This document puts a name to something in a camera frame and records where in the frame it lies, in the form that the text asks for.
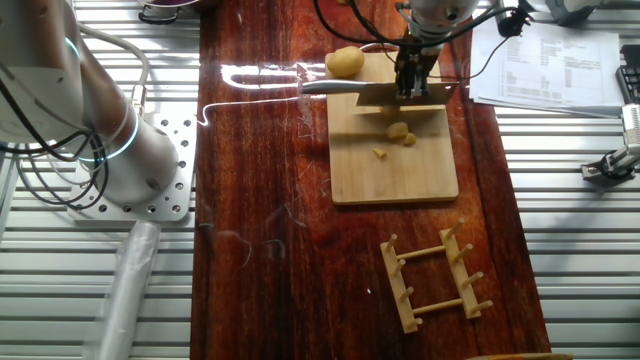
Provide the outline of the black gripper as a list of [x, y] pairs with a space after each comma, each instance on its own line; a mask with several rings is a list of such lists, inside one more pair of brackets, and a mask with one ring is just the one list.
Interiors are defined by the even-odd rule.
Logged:
[[[436, 65], [444, 45], [422, 47], [401, 46], [397, 54], [394, 70], [398, 96], [404, 99], [429, 95], [428, 75]], [[413, 56], [417, 58], [417, 66], [409, 62]]]

